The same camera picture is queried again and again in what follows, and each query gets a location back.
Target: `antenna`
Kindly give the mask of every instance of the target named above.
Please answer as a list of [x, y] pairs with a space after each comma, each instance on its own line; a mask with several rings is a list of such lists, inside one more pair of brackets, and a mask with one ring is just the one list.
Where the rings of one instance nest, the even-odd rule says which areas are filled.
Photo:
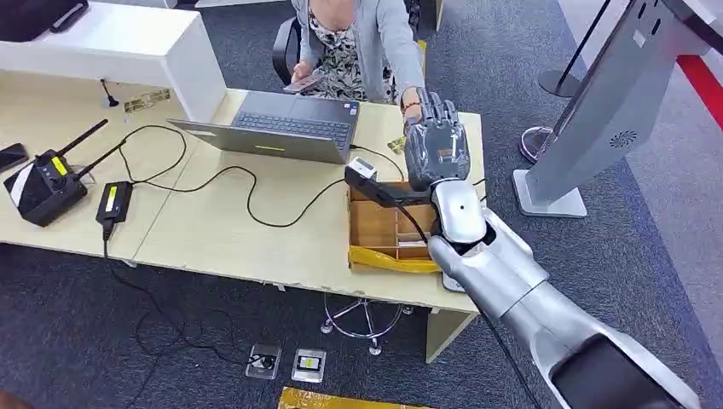
[[96, 159], [95, 162], [93, 162], [92, 164], [89, 164], [88, 166], [85, 166], [81, 171], [79, 171], [79, 172], [73, 177], [73, 179], [76, 180], [76, 181], [79, 181], [80, 178], [82, 178], [83, 176], [87, 175], [87, 174], [88, 174], [91, 170], [93, 170], [93, 168], [95, 168], [100, 162], [106, 160], [107, 157], [111, 156], [112, 153], [114, 153], [115, 151], [119, 150], [120, 147], [122, 147], [124, 144], [125, 144], [125, 139], [123, 139], [118, 145], [116, 145], [115, 147], [113, 147], [113, 149], [111, 149], [110, 151], [108, 151], [108, 152], [106, 152], [105, 154], [103, 154], [103, 156], [101, 156], [101, 157], [99, 157], [98, 159]]
[[75, 141], [70, 142], [67, 144], [67, 146], [63, 147], [60, 151], [58, 151], [55, 156], [65, 156], [66, 153], [70, 152], [71, 149], [76, 147], [80, 142], [85, 141], [88, 139], [88, 136], [93, 135], [97, 130], [102, 128], [108, 123], [107, 119], [103, 119], [101, 122], [93, 125], [93, 128], [90, 128], [89, 130], [86, 130], [81, 136], [75, 139]]

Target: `laptop keyboard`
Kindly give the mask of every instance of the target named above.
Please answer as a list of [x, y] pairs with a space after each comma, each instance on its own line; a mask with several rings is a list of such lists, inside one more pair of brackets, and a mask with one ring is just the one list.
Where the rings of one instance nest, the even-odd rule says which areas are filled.
[[329, 138], [334, 141], [339, 151], [344, 151], [348, 147], [347, 140], [349, 139], [350, 127], [349, 124], [309, 121], [307, 119], [284, 118], [255, 113], [242, 113], [234, 121], [234, 126]]

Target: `gray floor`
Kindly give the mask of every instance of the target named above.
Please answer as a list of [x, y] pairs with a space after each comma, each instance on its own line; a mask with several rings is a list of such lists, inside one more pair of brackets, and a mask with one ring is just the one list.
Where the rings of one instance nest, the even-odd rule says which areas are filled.
[[[292, 15], [288, 4], [207, 9], [203, 15], [229, 86], [279, 89], [269, 50], [276, 27]], [[626, 161], [581, 188], [586, 219], [534, 219], [518, 211], [510, 174], [527, 165], [517, 153], [517, 137], [531, 125], [551, 123], [565, 103], [535, 83], [542, 67], [565, 60], [575, 47], [564, 18], [553, 0], [534, 7], [524, 0], [448, 2], [443, 30], [423, 36], [430, 48], [429, 87], [460, 109], [483, 115], [489, 206], [529, 241], [552, 282], [657, 354], [702, 396], [705, 407], [723, 407], [723, 376], [708, 337]], [[125, 407], [153, 363], [133, 339], [150, 302], [118, 286], [101, 260], [0, 245], [0, 261], [0, 385], [41, 408]], [[286, 351], [274, 382], [244, 378], [241, 368], [208, 351], [179, 351], [160, 360], [137, 407], [272, 408], [283, 385], [438, 408], [531, 407], [478, 320], [436, 363], [425, 365], [424, 310], [405, 317], [385, 339], [383, 355], [372, 357], [363, 342], [318, 332], [318, 293], [279, 293], [158, 268], [117, 270], [149, 288], [164, 307], [181, 306], [193, 333], [205, 311], [221, 308], [234, 317], [240, 347], [278, 343]], [[228, 323], [218, 314], [203, 321], [200, 339], [230, 354]], [[141, 334], [155, 347], [170, 335], [160, 323], [144, 325]], [[323, 384], [289, 381], [297, 346], [329, 352]], [[512, 352], [549, 407], [527, 357], [514, 347]]]

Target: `red stripe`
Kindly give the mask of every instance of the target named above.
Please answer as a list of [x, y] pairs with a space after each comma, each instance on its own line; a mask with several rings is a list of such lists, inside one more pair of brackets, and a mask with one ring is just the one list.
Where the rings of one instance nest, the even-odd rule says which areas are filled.
[[713, 119], [723, 130], [723, 87], [699, 55], [681, 55], [678, 65], [693, 85]]

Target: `stand base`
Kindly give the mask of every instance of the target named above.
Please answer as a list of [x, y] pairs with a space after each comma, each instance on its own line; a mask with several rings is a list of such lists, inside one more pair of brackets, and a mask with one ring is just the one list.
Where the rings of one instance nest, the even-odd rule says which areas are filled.
[[560, 78], [564, 72], [560, 70], [543, 71], [537, 77], [537, 83], [552, 95], [562, 96], [563, 98], [571, 98], [580, 88], [580, 80], [568, 73], [562, 84]]
[[570, 190], [562, 198], [551, 204], [536, 204], [532, 202], [527, 187], [527, 175], [529, 170], [515, 170], [512, 172], [512, 182], [515, 185], [515, 192], [518, 195], [520, 210], [525, 216], [543, 217], [585, 217], [587, 209], [582, 202], [580, 191], [576, 188]]
[[535, 126], [525, 130], [520, 137], [520, 152], [528, 161], [536, 164], [544, 153], [541, 152], [542, 146], [552, 133], [552, 128], [546, 126]]

